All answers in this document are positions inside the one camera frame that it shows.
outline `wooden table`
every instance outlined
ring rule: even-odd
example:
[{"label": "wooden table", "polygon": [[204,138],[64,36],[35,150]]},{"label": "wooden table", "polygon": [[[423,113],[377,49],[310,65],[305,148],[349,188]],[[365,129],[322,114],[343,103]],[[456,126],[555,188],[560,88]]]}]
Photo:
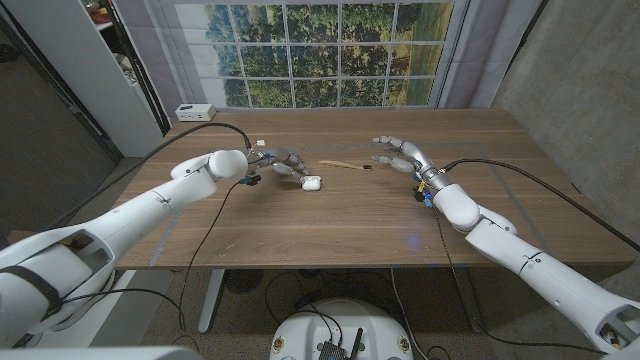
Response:
[{"label": "wooden table", "polygon": [[[408,174],[373,163],[385,154],[373,144],[393,135],[417,144],[436,165],[460,158],[487,158],[519,166],[549,182],[587,208],[588,203],[503,110],[288,111],[218,113],[215,121],[236,125],[253,142],[287,147],[323,178],[318,192],[261,170],[257,186],[238,186],[195,259],[206,268],[326,268],[447,265],[430,209],[416,202]],[[194,126],[179,123],[167,139]],[[235,132],[210,127],[170,145],[151,158],[124,191],[118,204],[170,180],[186,159],[215,149],[243,148]],[[339,169],[319,160],[371,164],[373,171]],[[521,238],[559,260],[575,264],[628,264],[634,253],[582,213],[529,179],[486,164],[462,164],[449,178],[479,204],[509,218]],[[232,185],[179,216],[167,220],[132,248],[118,268],[184,268],[189,264]],[[455,264],[486,266],[480,255],[443,220],[444,237]]]}]

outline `concrete wall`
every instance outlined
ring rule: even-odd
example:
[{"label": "concrete wall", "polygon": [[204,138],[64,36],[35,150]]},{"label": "concrete wall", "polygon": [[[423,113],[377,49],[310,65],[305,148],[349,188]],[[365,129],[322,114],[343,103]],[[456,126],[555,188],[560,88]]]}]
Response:
[{"label": "concrete wall", "polygon": [[549,1],[492,107],[640,243],[640,1]]}]

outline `white robotic arm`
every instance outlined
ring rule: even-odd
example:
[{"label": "white robotic arm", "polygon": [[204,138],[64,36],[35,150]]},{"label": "white robotic arm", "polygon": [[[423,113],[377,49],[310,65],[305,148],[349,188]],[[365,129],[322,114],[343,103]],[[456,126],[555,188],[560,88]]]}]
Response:
[{"label": "white robotic arm", "polygon": [[640,303],[612,294],[570,267],[517,237],[511,222],[476,204],[414,144],[381,136],[374,142],[390,145],[411,161],[374,156],[415,176],[435,189],[433,204],[481,254],[522,278],[549,304],[565,315],[598,349],[607,353],[627,347],[640,335]]},{"label": "white robotic arm", "polygon": [[173,180],[94,220],[42,232],[0,251],[0,349],[68,318],[89,299],[64,303],[65,298],[98,292],[133,245],[171,215],[214,194],[219,179],[244,177],[254,185],[255,171],[265,166],[278,173],[290,170],[286,174],[300,182],[304,177],[292,167],[308,173],[286,149],[216,151],[179,164],[171,171]]}]

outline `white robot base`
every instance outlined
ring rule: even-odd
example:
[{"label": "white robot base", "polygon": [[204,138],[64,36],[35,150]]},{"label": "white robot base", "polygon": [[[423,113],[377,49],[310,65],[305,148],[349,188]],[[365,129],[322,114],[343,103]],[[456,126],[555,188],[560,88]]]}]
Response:
[{"label": "white robot base", "polygon": [[[276,331],[270,349],[270,360],[410,360],[411,343],[404,328],[389,314],[359,300],[326,299],[313,304],[318,312],[332,317],[342,329],[341,350],[329,354],[329,329],[311,306],[285,320]],[[329,318],[333,345],[338,345],[340,331]],[[359,351],[352,358],[358,329],[362,328]]]}]

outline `white power strip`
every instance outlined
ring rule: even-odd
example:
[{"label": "white power strip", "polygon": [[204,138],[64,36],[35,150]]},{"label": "white power strip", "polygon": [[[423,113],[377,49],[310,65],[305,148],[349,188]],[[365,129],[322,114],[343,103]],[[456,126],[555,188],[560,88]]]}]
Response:
[{"label": "white power strip", "polygon": [[209,121],[216,114],[211,104],[182,104],[176,109],[180,121]]}]

